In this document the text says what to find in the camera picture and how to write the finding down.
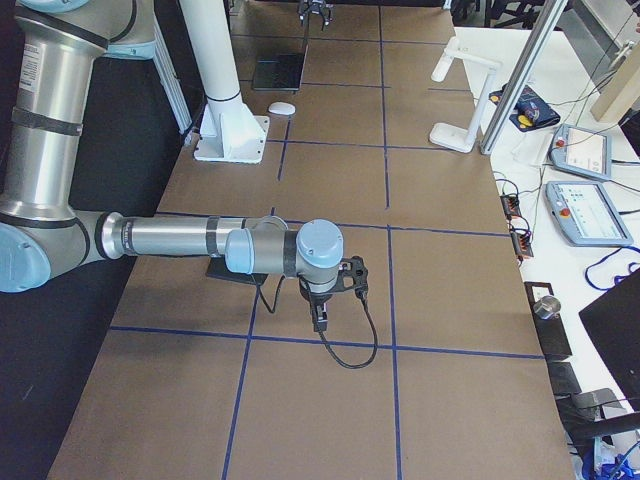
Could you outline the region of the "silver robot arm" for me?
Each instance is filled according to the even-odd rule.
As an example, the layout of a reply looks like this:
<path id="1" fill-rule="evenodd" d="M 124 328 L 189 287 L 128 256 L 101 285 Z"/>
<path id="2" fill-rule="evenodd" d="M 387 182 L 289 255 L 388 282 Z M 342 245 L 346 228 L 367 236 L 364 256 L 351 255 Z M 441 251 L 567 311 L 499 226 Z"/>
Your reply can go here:
<path id="1" fill-rule="evenodd" d="M 88 96 L 71 188 L 73 206 L 152 214 L 182 139 L 152 61 L 101 58 Z M 39 289 L 1 296 L 1 337 L 108 321 L 132 263 L 86 266 Z"/>

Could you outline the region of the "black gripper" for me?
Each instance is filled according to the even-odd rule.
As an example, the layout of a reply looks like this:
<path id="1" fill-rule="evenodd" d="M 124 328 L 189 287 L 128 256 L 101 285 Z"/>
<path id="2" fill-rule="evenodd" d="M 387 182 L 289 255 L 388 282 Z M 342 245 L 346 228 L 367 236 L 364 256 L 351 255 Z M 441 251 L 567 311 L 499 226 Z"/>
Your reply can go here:
<path id="1" fill-rule="evenodd" d="M 330 24 L 330 4 L 325 0 L 300 0 L 298 2 L 298 15 L 300 24 L 304 25 L 306 16 L 316 14 L 322 19 L 322 27 L 328 27 Z"/>
<path id="2" fill-rule="evenodd" d="M 299 290 L 302 297 L 309 303 L 314 331 L 325 332 L 328 327 L 326 304 L 333 294 L 313 292 L 311 284 L 305 279 L 299 279 Z"/>

